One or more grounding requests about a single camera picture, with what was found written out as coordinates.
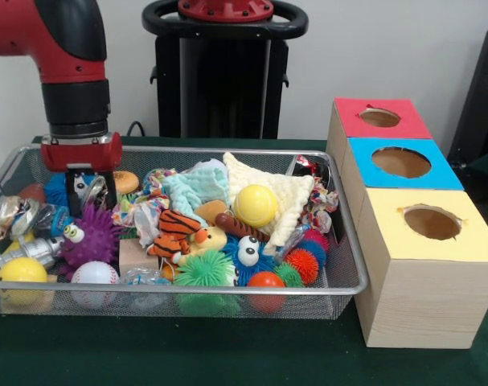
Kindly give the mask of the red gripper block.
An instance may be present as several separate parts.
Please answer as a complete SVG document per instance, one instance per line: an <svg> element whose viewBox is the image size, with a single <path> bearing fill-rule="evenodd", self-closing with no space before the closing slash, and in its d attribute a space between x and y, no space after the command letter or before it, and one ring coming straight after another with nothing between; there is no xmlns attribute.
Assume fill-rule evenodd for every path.
<svg viewBox="0 0 488 386"><path fill-rule="evenodd" d="M52 172L66 172L65 183L68 207L72 217L82 215L81 198L78 196L82 180L74 169L91 169L104 172L107 194L106 207L113 210L117 204L117 189L113 170L121 164L122 140L117 132L92 138L58 139L50 134L43 136L40 144L41 155L46 168Z"/></svg>

